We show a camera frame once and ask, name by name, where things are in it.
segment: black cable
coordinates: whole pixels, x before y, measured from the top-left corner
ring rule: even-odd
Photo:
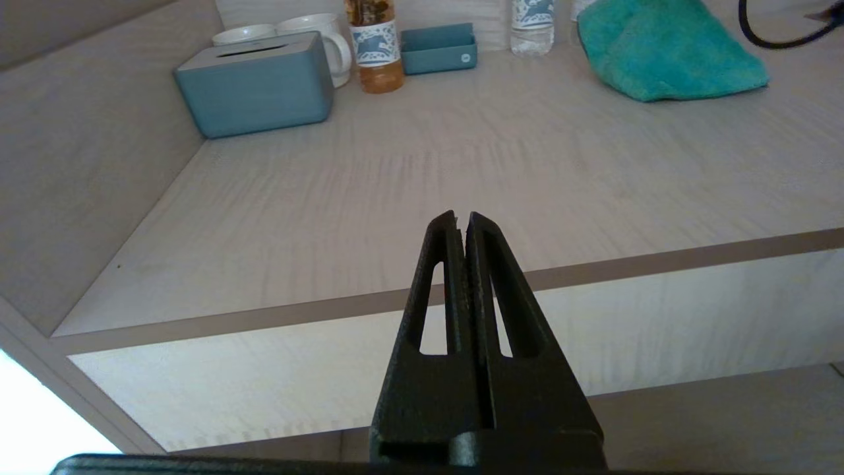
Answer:
[[[798,38],[793,41],[785,41],[782,43],[774,43],[763,40],[753,32],[747,18],[747,0],[738,0],[738,23],[741,25],[741,32],[744,33],[744,36],[746,36],[751,43],[769,50],[785,50],[788,48],[796,48],[798,46],[807,45],[812,41],[817,41],[820,38],[829,35],[835,28],[841,26],[841,24],[844,23],[844,2],[840,1],[836,3],[831,11],[833,20],[825,27],[815,31],[815,33],[812,33],[811,35],[804,36],[803,38]]]
[[[837,364],[835,364],[835,363],[830,363],[830,366],[832,367],[832,369],[833,369],[836,373],[838,373],[838,375],[839,375],[839,376],[841,376],[842,378],[844,378],[844,373],[842,373],[842,371],[841,371],[840,369],[838,369],[838,365],[837,365]]]

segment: water bottle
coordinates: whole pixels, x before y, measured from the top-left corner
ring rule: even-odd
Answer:
[[[589,5],[592,5],[597,0],[574,0],[571,2],[571,40],[572,44],[579,45],[580,44],[580,35],[577,33],[577,16],[586,9]]]
[[[542,56],[554,45],[554,0],[512,0],[510,51]]]

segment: teal tray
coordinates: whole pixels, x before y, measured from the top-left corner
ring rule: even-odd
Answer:
[[[405,74],[439,73],[478,65],[471,23],[402,31]]]

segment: light wood surface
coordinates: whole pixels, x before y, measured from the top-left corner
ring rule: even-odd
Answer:
[[[392,295],[449,208],[525,271],[844,227],[842,34],[754,50],[771,86],[711,101],[631,101],[566,45],[342,88],[323,124],[207,142],[55,336]]]
[[[537,299],[595,395],[844,358],[842,270],[844,250],[825,251]],[[443,307],[429,316],[422,348],[443,353]],[[167,450],[185,450],[368,425],[399,320],[392,312],[70,358]]]
[[[172,69],[221,28],[181,0],[0,74],[0,294],[46,335],[203,142]]]

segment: bottle with orange liquid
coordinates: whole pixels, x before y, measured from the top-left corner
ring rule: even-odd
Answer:
[[[392,0],[345,0],[364,92],[382,94],[404,84]]]

